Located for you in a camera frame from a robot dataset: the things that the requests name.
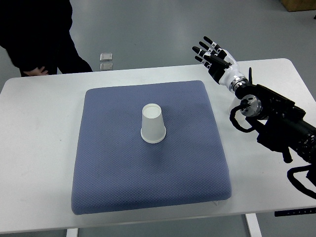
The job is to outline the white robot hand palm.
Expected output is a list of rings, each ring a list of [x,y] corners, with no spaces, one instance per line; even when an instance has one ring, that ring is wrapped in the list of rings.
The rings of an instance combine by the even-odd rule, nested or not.
[[[230,63],[230,66],[227,69],[220,65],[216,65],[215,63],[211,63],[208,72],[218,84],[225,85],[228,89],[235,89],[236,86],[238,87],[240,84],[247,83],[246,76],[239,70],[239,64],[227,50],[222,49],[219,53],[213,50],[211,54]]]

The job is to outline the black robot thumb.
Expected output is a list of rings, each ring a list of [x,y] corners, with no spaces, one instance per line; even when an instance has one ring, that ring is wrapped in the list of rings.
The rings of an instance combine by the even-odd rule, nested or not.
[[[218,56],[216,55],[210,55],[209,56],[209,61],[210,63],[215,63],[215,64],[218,64],[220,65],[221,67],[230,67],[232,64],[229,63],[229,62],[226,62],[225,60],[219,58]]]

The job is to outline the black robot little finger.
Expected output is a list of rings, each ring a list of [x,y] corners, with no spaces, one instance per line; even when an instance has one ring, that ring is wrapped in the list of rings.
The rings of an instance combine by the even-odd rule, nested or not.
[[[209,37],[204,36],[203,39],[210,45],[210,48],[212,50],[215,50],[215,51],[222,50],[222,47],[219,44],[217,44],[216,42],[214,42],[213,40],[211,40]]]

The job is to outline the person's bare hand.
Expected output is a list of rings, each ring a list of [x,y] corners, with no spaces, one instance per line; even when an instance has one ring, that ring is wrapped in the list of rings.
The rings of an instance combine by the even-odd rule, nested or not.
[[[48,70],[46,70],[45,67],[35,68],[31,71],[23,71],[23,73],[29,77],[49,75]]]

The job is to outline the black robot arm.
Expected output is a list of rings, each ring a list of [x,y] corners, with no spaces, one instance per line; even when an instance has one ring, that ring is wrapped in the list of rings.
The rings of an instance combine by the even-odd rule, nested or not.
[[[239,131],[258,132],[257,142],[282,153],[292,162],[293,150],[309,164],[316,163],[316,129],[303,120],[305,111],[290,99],[259,84],[253,84],[252,71],[246,77],[233,56],[208,37],[192,49],[219,85],[225,86],[239,105],[231,109],[230,121]]]

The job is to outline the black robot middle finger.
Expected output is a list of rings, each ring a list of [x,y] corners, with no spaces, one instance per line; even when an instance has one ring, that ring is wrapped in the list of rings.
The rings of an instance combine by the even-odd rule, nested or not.
[[[205,49],[201,49],[197,46],[193,46],[192,50],[201,57],[210,57],[212,50],[207,46]]]

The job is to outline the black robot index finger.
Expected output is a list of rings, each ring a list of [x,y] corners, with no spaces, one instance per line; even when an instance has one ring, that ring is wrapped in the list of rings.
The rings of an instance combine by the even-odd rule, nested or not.
[[[201,64],[203,64],[208,70],[211,69],[212,63],[209,63],[208,61],[200,58],[199,56],[195,56],[195,59]]]

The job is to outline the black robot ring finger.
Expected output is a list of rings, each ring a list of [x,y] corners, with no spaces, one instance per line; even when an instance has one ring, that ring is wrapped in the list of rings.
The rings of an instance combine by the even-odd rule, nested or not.
[[[212,42],[209,44],[206,44],[204,42],[199,42],[199,45],[204,48],[206,51],[210,52],[210,53],[219,53],[219,49],[220,47],[218,46],[217,43]]]

